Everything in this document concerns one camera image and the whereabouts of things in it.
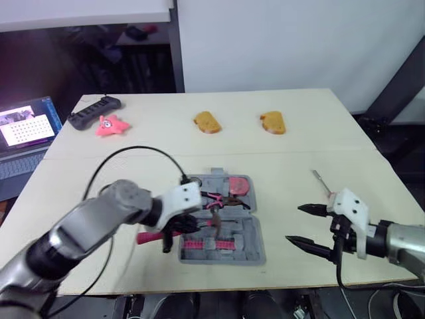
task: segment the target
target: laptop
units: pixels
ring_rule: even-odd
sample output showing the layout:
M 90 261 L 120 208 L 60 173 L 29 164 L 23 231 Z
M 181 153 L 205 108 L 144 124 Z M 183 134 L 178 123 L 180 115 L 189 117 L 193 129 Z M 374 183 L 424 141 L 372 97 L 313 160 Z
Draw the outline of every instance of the laptop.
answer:
M 20 194 L 61 128 L 48 96 L 0 108 L 0 201 Z

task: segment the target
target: screwdriver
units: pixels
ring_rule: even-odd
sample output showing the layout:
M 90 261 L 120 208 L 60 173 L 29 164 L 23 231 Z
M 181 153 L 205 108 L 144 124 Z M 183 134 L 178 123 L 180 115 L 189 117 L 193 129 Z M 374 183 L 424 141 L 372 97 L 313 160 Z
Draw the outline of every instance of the screwdriver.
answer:
M 320 174 L 315 170 L 315 169 L 312 169 L 311 170 L 312 172 L 313 172 L 313 175 L 318 179 L 318 180 L 320 180 L 320 182 L 321 182 L 321 184 L 326 188 L 326 190 L 327 190 L 327 196 L 329 197 L 331 194 L 332 194 L 332 192 L 331 192 L 331 190 L 329 189 L 329 187 L 325 184 L 325 182 L 323 181 L 323 179 L 321 178 L 321 176 L 320 176 Z

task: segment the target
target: black game controller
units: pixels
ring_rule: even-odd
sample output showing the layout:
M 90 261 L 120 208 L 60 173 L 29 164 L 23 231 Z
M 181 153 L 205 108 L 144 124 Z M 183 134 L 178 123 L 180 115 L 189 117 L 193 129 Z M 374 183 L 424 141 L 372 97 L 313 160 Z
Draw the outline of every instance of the black game controller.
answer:
M 85 109 L 77 113 L 71 113 L 68 116 L 68 121 L 72 126 L 74 126 L 74 128 L 82 131 L 89 127 L 93 120 L 97 120 L 99 116 L 105 115 L 111 110 L 117 110 L 118 108 L 121 108 L 120 100 L 112 98 L 111 96 L 104 96 L 96 103 L 87 106 Z

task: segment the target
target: toast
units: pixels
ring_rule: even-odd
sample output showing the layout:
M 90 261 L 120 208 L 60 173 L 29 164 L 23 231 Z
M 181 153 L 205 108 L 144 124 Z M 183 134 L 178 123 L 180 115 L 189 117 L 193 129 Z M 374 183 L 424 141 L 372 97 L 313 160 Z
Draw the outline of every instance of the toast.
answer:
M 204 133 L 212 134 L 221 131 L 220 124 L 208 111 L 199 113 L 193 121 Z
M 272 134 L 283 134 L 286 132 L 284 118 L 279 111 L 264 113 L 260 116 L 263 128 Z

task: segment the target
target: pink plush toy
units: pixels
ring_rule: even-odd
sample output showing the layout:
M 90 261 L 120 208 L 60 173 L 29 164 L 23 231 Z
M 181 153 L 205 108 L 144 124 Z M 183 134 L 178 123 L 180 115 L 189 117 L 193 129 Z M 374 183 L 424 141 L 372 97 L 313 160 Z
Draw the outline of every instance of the pink plush toy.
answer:
M 111 134 L 122 134 L 130 124 L 120 121 L 116 115 L 111 115 L 105 118 L 100 116 L 100 126 L 96 130 L 96 135 L 107 136 Z

